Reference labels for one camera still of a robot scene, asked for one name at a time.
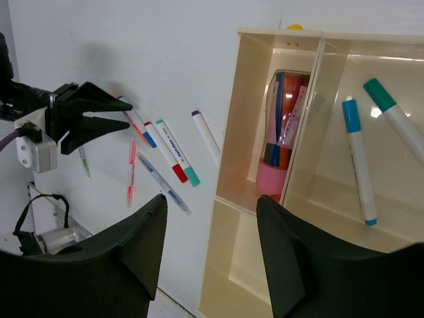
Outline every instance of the black cable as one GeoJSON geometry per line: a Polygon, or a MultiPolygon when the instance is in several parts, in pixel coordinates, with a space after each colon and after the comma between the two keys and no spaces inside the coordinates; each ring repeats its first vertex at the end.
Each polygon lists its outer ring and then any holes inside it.
{"type": "Polygon", "coordinates": [[[17,233],[21,230],[22,224],[24,223],[24,221],[25,221],[25,219],[28,215],[28,210],[29,210],[29,207],[31,206],[31,203],[34,200],[37,200],[39,197],[53,197],[56,200],[62,200],[65,203],[65,206],[66,206],[64,228],[67,229],[69,227],[68,219],[69,219],[69,208],[70,208],[70,206],[69,206],[68,200],[63,195],[60,195],[60,194],[40,194],[40,195],[37,195],[34,199],[31,199],[31,201],[29,201],[28,204],[26,205],[26,207],[23,209],[22,214],[21,214],[21,216],[19,217],[19,219],[16,223],[15,231],[13,232],[13,234],[15,234],[15,233],[17,233]]]}

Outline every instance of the yellow object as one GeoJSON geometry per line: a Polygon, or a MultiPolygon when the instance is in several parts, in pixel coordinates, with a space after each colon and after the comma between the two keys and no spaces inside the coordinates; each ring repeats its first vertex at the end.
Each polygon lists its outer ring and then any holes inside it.
{"type": "Polygon", "coordinates": [[[288,30],[303,30],[303,27],[301,25],[290,25],[288,30]]]}

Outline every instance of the green pen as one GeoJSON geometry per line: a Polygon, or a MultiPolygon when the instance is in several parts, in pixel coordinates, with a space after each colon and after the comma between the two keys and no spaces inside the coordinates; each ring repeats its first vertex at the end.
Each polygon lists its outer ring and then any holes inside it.
{"type": "Polygon", "coordinates": [[[81,157],[81,160],[82,160],[82,165],[84,167],[85,175],[87,176],[88,180],[91,180],[90,169],[88,167],[88,161],[87,161],[87,157],[85,156],[85,151],[83,146],[79,147],[78,151],[79,151],[79,156],[81,157]]]}

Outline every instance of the white wall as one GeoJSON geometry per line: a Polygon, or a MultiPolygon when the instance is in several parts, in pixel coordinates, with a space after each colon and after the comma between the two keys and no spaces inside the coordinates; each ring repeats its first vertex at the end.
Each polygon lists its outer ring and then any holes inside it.
{"type": "MultiPolygon", "coordinates": [[[[5,35],[9,56],[15,71],[14,80],[18,81],[15,43],[7,0],[0,0],[0,32],[5,35]]],[[[11,133],[14,129],[13,123],[0,121],[0,138],[11,133]]],[[[16,144],[12,142],[0,153],[0,233],[10,233],[15,229],[19,215],[28,203],[27,182],[31,180],[32,173],[18,162],[16,144]]],[[[30,230],[32,228],[33,224],[28,217],[23,229],[30,230]]]]}
{"type": "MultiPolygon", "coordinates": [[[[420,0],[14,0],[11,16],[21,79],[55,89],[93,81],[137,101],[145,118],[162,117],[202,181],[181,185],[157,151],[149,160],[193,209],[186,217],[169,202],[160,287],[195,312],[207,247],[217,167],[191,121],[200,109],[222,143],[237,53],[237,27],[305,28],[340,32],[423,34],[420,0]]],[[[61,158],[57,172],[36,177],[59,189],[74,215],[98,231],[126,215],[129,132],[87,145],[92,182],[84,180],[78,154],[61,158]]],[[[134,205],[159,187],[137,167],[134,205]]]]}

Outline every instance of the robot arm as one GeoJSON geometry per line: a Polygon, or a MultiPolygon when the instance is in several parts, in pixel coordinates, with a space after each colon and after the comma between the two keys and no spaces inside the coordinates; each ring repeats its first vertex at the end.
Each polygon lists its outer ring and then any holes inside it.
{"type": "Polygon", "coordinates": [[[0,119],[15,122],[16,129],[25,126],[29,130],[41,130],[41,133],[36,131],[17,139],[19,160],[35,172],[57,168],[57,145],[68,132],[60,142],[62,154],[70,154],[104,134],[129,128],[129,124],[122,121],[83,115],[88,111],[130,111],[133,108],[92,83],[65,84],[50,92],[12,79],[13,68],[5,37],[0,33],[0,119]]]}

